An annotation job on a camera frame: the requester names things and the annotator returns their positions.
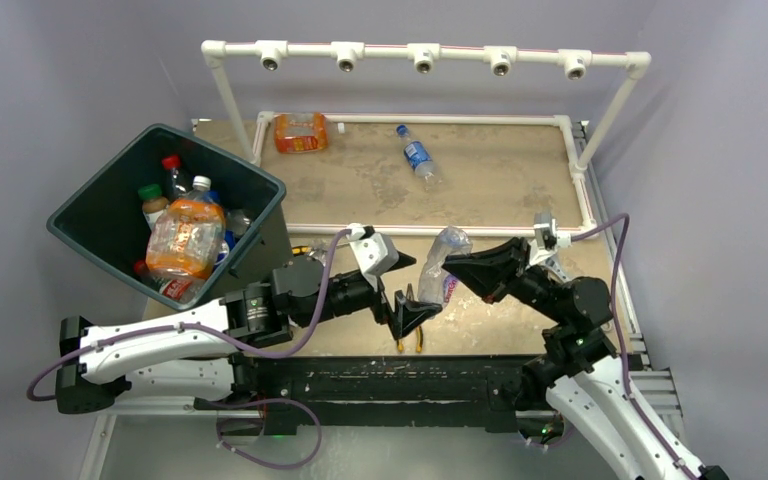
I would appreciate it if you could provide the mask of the clear bottle white cap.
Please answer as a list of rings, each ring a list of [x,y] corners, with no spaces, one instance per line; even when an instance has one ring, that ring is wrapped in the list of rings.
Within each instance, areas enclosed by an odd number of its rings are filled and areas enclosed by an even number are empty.
[[[314,239],[306,246],[305,255],[324,264],[328,257],[330,241],[323,239]]]

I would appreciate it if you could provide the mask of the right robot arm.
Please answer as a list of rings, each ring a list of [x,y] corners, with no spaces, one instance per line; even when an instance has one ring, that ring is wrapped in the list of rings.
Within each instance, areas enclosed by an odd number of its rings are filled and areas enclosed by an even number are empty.
[[[550,254],[512,238],[482,252],[450,255],[443,268],[487,303],[513,297],[554,322],[545,352],[522,369],[515,400],[549,405],[623,479],[725,479],[694,455],[657,416],[602,330],[612,296],[599,278],[558,275]]]

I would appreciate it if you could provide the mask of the small jar green lid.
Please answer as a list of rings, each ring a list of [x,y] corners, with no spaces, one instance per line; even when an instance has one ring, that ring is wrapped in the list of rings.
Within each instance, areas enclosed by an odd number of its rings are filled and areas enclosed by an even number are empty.
[[[150,229],[153,229],[157,220],[169,206],[169,200],[164,196],[162,188],[158,184],[149,184],[140,187],[137,194],[142,201],[141,210],[143,217]]]

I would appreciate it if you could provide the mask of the large crushed orange label bottle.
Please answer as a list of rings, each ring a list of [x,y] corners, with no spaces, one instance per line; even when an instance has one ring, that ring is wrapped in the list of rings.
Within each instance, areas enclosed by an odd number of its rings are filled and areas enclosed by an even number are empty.
[[[282,113],[273,118],[273,142],[279,153],[303,154],[325,150],[332,136],[344,134],[343,122],[329,120],[324,114]]]

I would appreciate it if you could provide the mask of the red label bottle red cap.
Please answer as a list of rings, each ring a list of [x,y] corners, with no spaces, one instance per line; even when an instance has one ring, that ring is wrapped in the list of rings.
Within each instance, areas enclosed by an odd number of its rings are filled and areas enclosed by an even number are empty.
[[[205,281],[196,277],[163,277],[151,272],[144,260],[133,265],[140,281],[152,290],[178,303],[189,303],[200,293]]]

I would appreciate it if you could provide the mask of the dark green plastic bin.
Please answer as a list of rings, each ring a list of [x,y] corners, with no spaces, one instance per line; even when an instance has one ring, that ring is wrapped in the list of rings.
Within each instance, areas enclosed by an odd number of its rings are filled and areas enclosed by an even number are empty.
[[[176,155],[192,174],[210,178],[222,207],[242,209],[251,224],[194,298],[181,303],[151,290],[133,270],[150,230],[137,190],[162,183],[163,158]],[[117,280],[176,311],[200,306],[266,280],[291,257],[282,210],[285,184],[246,159],[166,124],[148,126],[48,219],[55,237]]]

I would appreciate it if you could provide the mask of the blue label bottle back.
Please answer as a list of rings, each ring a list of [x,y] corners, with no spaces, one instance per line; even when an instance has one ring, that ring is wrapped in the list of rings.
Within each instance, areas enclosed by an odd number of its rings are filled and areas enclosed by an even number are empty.
[[[423,143],[406,125],[397,126],[396,133],[403,143],[403,156],[414,175],[427,187],[438,184],[441,181],[439,169]]]

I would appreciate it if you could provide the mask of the Pepsi bottle blue cap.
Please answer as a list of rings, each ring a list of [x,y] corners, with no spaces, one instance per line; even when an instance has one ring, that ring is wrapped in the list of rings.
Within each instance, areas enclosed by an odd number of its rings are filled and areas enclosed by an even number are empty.
[[[219,205],[223,209],[224,218],[227,218],[227,210],[222,206],[219,193],[215,190],[210,190],[208,192],[208,197],[211,199],[213,203]],[[217,254],[216,261],[214,263],[213,270],[218,269],[220,265],[226,260],[227,256],[230,254],[235,244],[236,244],[236,240],[234,239],[232,231],[226,228],[223,232],[222,242],[218,250],[218,254]]]

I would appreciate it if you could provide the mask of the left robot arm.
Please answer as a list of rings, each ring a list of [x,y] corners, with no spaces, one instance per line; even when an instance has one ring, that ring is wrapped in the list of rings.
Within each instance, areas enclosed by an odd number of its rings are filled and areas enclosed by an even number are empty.
[[[244,409],[258,382],[233,357],[292,356],[307,336],[334,318],[367,309],[399,341],[441,312],[397,291],[388,300],[381,279],[361,269],[333,275],[334,257],[297,256],[264,280],[202,306],[125,325],[99,326],[82,316],[60,327],[55,402],[62,414],[95,413],[129,396],[191,396]]]

